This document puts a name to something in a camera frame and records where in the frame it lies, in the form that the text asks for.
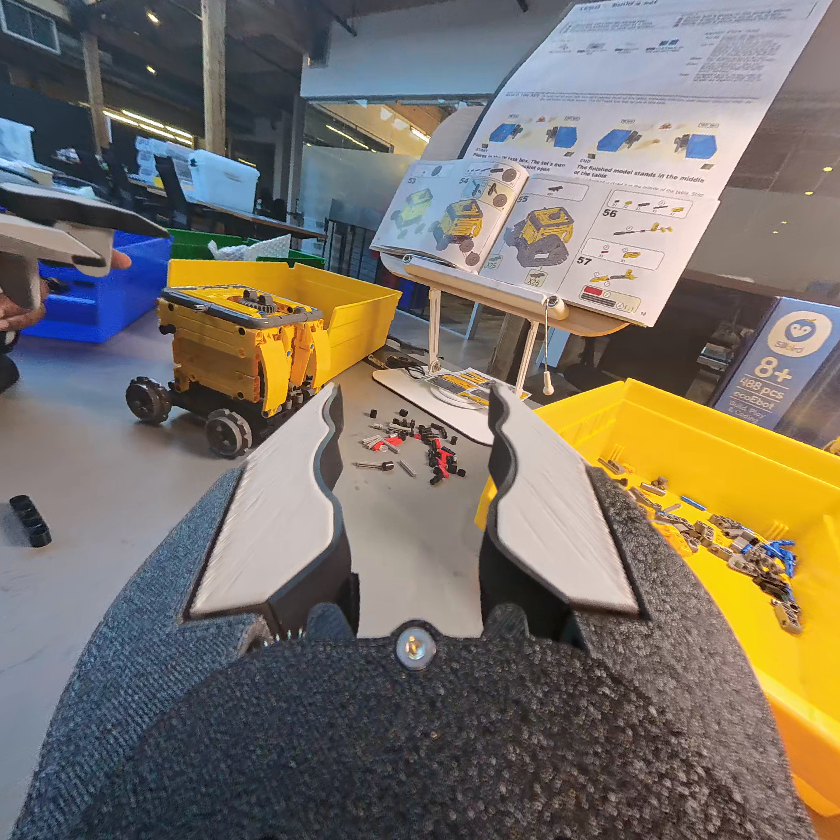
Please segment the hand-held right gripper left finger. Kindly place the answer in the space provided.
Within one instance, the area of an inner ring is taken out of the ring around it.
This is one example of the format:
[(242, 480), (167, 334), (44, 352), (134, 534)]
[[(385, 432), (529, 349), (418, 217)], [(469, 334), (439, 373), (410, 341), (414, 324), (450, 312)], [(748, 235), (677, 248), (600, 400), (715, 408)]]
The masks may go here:
[(313, 607), (336, 605), (354, 636), (361, 585), (343, 511), (343, 395), (326, 384), (247, 456), (206, 552), (189, 617), (262, 616), (296, 635)]

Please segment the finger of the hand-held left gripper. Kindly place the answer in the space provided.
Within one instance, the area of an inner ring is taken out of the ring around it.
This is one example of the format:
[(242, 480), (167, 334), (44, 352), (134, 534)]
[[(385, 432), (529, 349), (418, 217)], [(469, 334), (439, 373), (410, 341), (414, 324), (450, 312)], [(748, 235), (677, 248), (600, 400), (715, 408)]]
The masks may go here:
[(165, 227), (129, 209), (39, 185), (3, 182), (1, 206), (40, 224), (68, 223), (154, 238), (170, 236)]
[(1, 217), (1, 250), (10, 255), (76, 266), (83, 274), (104, 277), (112, 267), (113, 230), (57, 222), (39, 224)]

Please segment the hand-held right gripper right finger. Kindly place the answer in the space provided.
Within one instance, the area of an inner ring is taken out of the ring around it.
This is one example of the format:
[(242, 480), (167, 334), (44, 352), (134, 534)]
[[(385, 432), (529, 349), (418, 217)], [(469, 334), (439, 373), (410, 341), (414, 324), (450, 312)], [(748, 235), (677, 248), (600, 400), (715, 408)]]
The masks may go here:
[(640, 605), (585, 459), (505, 385), (489, 396), (496, 489), (479, 550), (489, 627), (516, 606), (531, 635), (560, 640), (579, 615), (637, 621)]

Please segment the blue plastic crate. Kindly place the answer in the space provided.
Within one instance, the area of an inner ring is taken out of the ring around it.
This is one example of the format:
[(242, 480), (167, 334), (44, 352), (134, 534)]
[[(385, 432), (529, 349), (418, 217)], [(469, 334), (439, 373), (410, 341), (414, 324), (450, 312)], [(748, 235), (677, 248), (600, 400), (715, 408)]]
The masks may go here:
[(45, 316), (24, 335), (104, 343), (153, 310), (166, 284), (172, 241), (117, 231), (113, 246), (130, 257), (132, 265), (103, 277), (39, 263), (39, 274), (49, 284)]

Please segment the yellow plastic storage bin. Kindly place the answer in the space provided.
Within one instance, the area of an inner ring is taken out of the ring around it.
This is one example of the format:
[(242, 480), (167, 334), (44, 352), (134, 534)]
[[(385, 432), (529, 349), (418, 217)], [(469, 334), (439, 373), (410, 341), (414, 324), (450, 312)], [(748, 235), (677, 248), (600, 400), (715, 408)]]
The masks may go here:
[[(503, 676), (505, 803), (559, 838), (812, 838), (838, 809), (838, 458), (628, 381), (534, 411), (587, 462), (640, 618), (579, 615), (531, 635)], [(795, 541), (803, 634), (748, 578), (683, 559), (597, 465)]]
[(173, 259), (167, 291), (240, 286), (266, 291), (321, 311), (331, 344), (328, 379), (380, 349), (400, 292), (297, 262)]

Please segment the yellow black toy brick vehicle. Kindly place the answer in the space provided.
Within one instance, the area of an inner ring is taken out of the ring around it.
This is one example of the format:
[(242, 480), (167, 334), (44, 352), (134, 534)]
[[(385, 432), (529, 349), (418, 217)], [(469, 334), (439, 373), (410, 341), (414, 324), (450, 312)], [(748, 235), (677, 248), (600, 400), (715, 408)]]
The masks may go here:
[(159, 329), (171, 337), (172, 408), (201, 418), (227, 408), (254, 445), (326, 384), (331, 346), (320, 310), (252, 287), (163, 289)]

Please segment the black short beam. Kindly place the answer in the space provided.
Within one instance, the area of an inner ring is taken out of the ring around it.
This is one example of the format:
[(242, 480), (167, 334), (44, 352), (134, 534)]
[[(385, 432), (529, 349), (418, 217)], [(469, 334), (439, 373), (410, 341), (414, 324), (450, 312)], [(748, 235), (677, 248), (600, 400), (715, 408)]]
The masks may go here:
[(23, 527), (29, 545), (34, 549), (51, 544), (52, 537), (46, 520), (43, 519), (31, 497), (18, 495), (8, 500), (15, 517)]

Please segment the white instruction booklet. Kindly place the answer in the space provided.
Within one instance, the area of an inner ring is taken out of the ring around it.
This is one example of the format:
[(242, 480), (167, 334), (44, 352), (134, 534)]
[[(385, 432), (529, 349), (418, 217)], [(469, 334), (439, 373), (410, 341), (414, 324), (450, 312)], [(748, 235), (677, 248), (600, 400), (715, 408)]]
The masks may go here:
[(651, 327), (718, 206), (668, 187), (530, 175), (504, 159), (418, 161), (371, 246), (428, 267), (448, 291)]

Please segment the grey desk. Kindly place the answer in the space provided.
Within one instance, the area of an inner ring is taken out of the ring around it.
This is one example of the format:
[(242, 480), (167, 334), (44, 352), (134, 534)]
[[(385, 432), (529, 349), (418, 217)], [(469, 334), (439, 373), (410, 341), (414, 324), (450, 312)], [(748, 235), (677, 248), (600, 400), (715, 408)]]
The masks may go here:
[[(103, 344), (24, 336), (20, 380), (2, 395), (1, 825), (25, 801), (56, 703), (95, 627), (125, 583), (234, 461), (209, 454), (203, 426), (174, 410), (136, 423), (124, 391), (136, 375), (172, 377), (170, 340), (149, 313)], [(342, 373), (344, 471), (335, 488), (360, 575), (360, 633), (383, 636), (422, 618), (450, 636), (482, 628), (481, 533), (474, 523), (489, 449), (460, 438), (466, 478), (428, 484), (353, 467), (372, 408), (425, 413), (372, 379)], [(51, 532), (34, 549), (8, 500), (31, 497)]]

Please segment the white printed task sheet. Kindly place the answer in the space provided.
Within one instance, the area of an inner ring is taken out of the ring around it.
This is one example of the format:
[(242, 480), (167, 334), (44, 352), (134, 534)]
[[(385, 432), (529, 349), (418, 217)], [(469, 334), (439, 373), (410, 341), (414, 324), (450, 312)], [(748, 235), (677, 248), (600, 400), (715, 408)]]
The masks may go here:
[(717, 199), (830, 6), (575, 4), (504, 80), (463, 155)]

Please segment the green plastic bin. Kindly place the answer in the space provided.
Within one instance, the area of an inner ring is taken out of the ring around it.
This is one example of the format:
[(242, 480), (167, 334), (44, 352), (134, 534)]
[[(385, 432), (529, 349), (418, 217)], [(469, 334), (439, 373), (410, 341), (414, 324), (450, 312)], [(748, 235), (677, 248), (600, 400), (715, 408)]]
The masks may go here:
[[(172, 259), (199, 259), (209, 260), (214, 259), (207, 249), (207, 243), (213, 239), (217, 245), (238, 245), (238, 244), (252, 244), (257, 239), (243, 238), (236, 235), (229, 234), (211, 234), (199, 232), (196, 230), (183, 230), (179, 228), (170, 228), (171, 234), (171, 258)], [(325, 259), (316, 255), (308, 255), (290, 247), (290, 255), (284, 260), (260, 260), (262, 262), (278, 262), (285, 263), (289, 266), (301, 264), (318, 269), (325, 268)]]

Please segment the pile of red black pins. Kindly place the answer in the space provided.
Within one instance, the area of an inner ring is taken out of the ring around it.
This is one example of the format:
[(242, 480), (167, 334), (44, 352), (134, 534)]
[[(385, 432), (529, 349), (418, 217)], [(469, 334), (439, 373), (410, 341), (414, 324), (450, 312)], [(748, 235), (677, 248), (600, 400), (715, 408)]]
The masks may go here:
[(390, 459), (393, 469), (417, 478), (420, 470), (414, 464), (417, 461), (427, 468), (431, 487), (454, 477), (467, 477), (467, 467), (455, 450), (459, 437), (440, 421), (424, 421), (406, 407), (396, 409), (391, 416), (372, 408), (364, 417), (370, 423), (366, 434), (360, 437), (360, 446), (372, 455)]

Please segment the white cooler box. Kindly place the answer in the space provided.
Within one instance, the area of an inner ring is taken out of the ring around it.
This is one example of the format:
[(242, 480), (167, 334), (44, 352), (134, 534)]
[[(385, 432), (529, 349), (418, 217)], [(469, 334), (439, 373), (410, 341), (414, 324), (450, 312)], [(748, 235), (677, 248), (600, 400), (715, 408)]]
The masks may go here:
[(259, 171), (205, 150), (188, 155), (192, 190), (185, 195), (190, 203), (214, 205), (244, 214), (252, 214), (256, 204)]

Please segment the printed sticker sheet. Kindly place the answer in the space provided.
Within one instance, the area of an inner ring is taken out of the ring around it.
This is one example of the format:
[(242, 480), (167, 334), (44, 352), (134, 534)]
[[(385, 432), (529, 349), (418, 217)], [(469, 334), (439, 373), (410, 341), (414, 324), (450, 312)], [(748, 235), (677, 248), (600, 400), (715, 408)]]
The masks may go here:
[(420, 382), (427, 385), (436, 398), (454, 406), (488, 407), (493, 386), (516, 391), (514, 385), (500, 381), (472, 368), (462, 371), (438, 371), (427, 374)]

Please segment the clear plastic wrap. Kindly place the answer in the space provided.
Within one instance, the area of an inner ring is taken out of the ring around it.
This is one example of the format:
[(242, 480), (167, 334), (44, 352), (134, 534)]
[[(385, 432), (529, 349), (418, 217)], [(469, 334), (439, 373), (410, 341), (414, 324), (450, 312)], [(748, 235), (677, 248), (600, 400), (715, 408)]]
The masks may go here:
[(285, 234), (276, 238), (258, 240), (250, 245), (242, 243), (222, 247), (211, 239), (206, 247), (215, 260), (256, 262), (287, 259), (290, 255), (290, 246), (291, 235)]

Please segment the white book stand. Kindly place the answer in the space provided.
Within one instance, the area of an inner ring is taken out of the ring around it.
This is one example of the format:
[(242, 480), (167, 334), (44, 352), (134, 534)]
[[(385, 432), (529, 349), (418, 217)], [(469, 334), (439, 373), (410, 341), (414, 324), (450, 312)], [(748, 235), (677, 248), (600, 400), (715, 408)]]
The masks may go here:
[[(538, 290), (514, 287), (417, 255), (408, 255), (399, 259), (393, 255), (384, 254), (382, 262), (391, 273), (408, 280), (418, 281), (429, 288), (430, 312), (427, 338), (429, 365), (427, 369), (433, 375), (442, 371), (438, 359), (442, 292), (528, 321), (529, 329), (516, 381), (518, 395), (522, 393), (524, 380), (529, 371), (532, 349), (540, 324), (584, 338), (609, 335), (627, 325), (623, 321), (604, 314), (570, 306), (563, 301), (553, 301), (550, 296)], [(375, 371), (373, 380), (425, 411), (426, 414), (437, 418), (445, 426), (454, 429), (457, 435), (466, 437), (479, 445), (491, 445), (492, 434), (485, 407), (468, 407), (465, 401), (455, 405), (442, 400), (434, 394), (431, 385), (423, 379), (412, 378), (406, 370)]]

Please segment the background table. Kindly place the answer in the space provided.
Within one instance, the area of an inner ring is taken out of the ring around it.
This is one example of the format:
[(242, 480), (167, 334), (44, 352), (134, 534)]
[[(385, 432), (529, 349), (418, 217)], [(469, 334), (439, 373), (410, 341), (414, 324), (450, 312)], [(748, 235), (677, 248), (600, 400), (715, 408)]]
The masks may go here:
[(242, 236), (261, 236), (259, 231), (265, 229), (271, 231), (271, 234), (265, 234), (267, 237), (289, 235), (299, 242), (314, 239), (324, 243), (326, 240), (326, 234), (320, 230), (310, 230), (273, 217), (247, 213), (241, 209), (195, 197), (179, 183), (175, 175), (167, 175), (163, 179), (155, 177), (150, 182), (137, 175), (129, 175), (129, 182), (133, 186), (143, 188), (152, 196), (163, 199), (172, 211), (174, 227), (177, 228), (213, 230), (223, 235)]

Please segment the heap of grey brick parts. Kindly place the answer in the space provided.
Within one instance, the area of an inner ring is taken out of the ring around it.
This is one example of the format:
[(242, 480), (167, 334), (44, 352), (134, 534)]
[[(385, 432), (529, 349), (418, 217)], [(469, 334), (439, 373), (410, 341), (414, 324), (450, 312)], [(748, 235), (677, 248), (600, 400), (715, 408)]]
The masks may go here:
[(701, 553), (717, 558), (769, 598), (783, 631), (792, 636), (803, 634), (802, 609), (791, 584), (798, 564), (794, 540), (766, 539), (739, 520), (671, 491), (665, 476), (643, 480), (616, 457), (600, 457), (596, 462), (633, 498), (651, 526), (683, 559)]

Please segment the blue toy kit box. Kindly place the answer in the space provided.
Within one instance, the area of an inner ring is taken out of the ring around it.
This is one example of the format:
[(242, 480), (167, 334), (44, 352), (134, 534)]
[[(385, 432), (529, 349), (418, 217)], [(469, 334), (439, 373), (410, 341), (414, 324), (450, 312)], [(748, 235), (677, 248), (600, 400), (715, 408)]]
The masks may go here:
[(816, 448), (839, 435), (839, 308), (778, 297), (710, 401), (719, 412)]

